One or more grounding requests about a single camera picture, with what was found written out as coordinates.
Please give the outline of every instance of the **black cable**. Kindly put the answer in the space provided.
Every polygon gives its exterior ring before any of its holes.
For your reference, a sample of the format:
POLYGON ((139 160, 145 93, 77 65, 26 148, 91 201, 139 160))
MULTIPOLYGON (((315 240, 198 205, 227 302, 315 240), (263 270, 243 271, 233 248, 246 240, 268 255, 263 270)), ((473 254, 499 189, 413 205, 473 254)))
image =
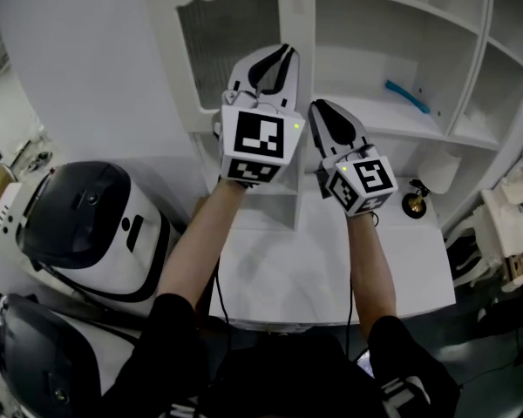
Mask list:
POLYGON ((228 322, 228 314, 225 309, 225 304, 223 303, 223 295, 221 294, 221 285, 219 285, 219 271, 215 274, 215 285, 217 285, 217 293, 219 293, 219 302, 221 303, 221 308, 223 309, 223 314, 225 314, 225 322, 227 323, 227 352, 230 352, 232 347, 232 329, 230 323, 228 322))
POLYGON ((349 319, 347 320, 347 338, 345 339, 345 354, 349 359, 349 344, 350 344, 350 318, 352 317, 352 276, 349 279, 349 319))
POLYGON ((496 367, 496 368, 491 368, 490 370, 486 370, 485 372, 482 372, 482 373, 477 374, 476 376, 473 376, 470 380, 467 380, 467 381, 462 382, 461 384, 459 384, 459 388, 463 388, 463 386, 465 386, 469 382, 473 382, 477 378, 480 378, 480 376, 484 376, 485 374, 489 374, 489 373, 492 373, 492 372, 498 372, 500 370, 504 370, 505 368, 508 368, 509 366, 511 366, 515 362, 515 360, 517 359, 517 356, 520 353, 520 336, 519 336, 519 332, 520 332, 520 330, 518 328, 516 328, 515 329, 515 345, 517 347, 517 355, 511 361, 507 362, 507 364, 504 364, 503 366, 496 367))

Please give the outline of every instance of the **white cabinet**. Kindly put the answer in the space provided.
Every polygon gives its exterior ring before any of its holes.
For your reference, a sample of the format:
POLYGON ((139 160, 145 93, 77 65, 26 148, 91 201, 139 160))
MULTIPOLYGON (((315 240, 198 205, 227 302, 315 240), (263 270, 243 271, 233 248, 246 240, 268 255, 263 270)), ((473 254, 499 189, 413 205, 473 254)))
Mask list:
MULTIPOLYGON (((430 148, 458 148, 463 160, 452 189, 434 198, 440 224, 478 192, 520 122, 523 0, 146 1, 209 188, 219 176, 211 125, 221 93, 234 63, 269 44, 291 44, 300 54, 297 110, 306 116, 316 98, 339 103, 365 125, 397 176, 415 176, 430 148), (430 112, 385 89, 388 79, 430 112)), ((319 159, 306 132, 280 180, 248 192, 234 227, 294 229, 301 176, 319 159)))

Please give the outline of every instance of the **black panel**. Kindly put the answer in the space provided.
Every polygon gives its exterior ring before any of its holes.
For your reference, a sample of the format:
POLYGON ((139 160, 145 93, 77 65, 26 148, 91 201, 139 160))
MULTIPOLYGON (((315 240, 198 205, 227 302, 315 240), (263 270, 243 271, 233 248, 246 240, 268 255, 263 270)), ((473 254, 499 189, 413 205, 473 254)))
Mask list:
POLYGON ((17 234, 32 260, 65 269, 95 265, 112 243, 131 181, 117 165, 102 162, 60 166, 41 183, 25 228, 17 234))
POLYGON ((313 102, 322 115, 323 122, 328 129, 331 138, 340 145, 354 143, 357 131, 353 124, 343 115, 331 108, 323 99, 313 102))
POLYGON ((130 229, 128 240, 126 241, 126 246, 130 250, 130 253, 133 253, 133 248, 136 246, 136 241, 139 236, 139 231, 141 230, 141 225, 143 225, 143 217, 141 215, 136 215, 133 218, 132 229, 130 229))
POLYGON ((45 307, 17 295, 8 300, 0 352, 2 376, 11 392, 34 415, 91 416, 101 390, 87 339, 45 307))
POLYGON ((258 183, 268 183, 279 172, 279 165, 255 163, 236 159, 230 162, 228 168, 228 177, 236 179, 246 179, 248 181, 257 181, 258 183))
POLYGON ((282 158, 284 129, 282 118, 240 111, 234 150, 265 157, 282 158))

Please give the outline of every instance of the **floor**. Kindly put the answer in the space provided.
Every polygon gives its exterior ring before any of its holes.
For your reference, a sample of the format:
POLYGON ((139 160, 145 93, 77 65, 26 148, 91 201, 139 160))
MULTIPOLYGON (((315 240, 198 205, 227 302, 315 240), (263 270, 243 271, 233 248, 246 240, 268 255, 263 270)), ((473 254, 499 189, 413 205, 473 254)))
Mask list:
MULTIPOLYGON (((453 379, 463 384, 477 374, 505 366, 517 354, 516 333, 476 339, 479 308, 490 303, 495 289, 456 290, 457 305, 405 320, 417 342, 442 361, 453 379)), ((333 334, 345 342, 345 327, 317 327, 307 333, 333 334)), ((234 330, 233 348, 255 344, 260 334, 234 330)), ((523 345, 523 328, 518 334, 523 345)), ((224 334, 204 334, 211 373, 214 375, 227 351, 224 334)), ((357 357, 366 348, 358 326, 350 330, 350 355, 357 357)), ((523 410, 523 365, 484 374, 463 386, 456 418, 516 418, 523 410)))

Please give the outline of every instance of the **white wall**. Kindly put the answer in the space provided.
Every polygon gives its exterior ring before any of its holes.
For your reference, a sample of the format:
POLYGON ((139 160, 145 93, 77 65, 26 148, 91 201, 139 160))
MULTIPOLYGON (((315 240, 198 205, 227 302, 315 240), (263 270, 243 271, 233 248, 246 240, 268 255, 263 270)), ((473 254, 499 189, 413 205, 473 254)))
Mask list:
POLYGON ((16 150, 38 131, 39 122, 11 67, 0 73, 0 153, 10 165, 16 150))
POLYGON ((28 99, 67 159, 122 164, 171 206, 173 221, 187 221, 207 188, 145 0, 0 0, 0 30, 28 99))

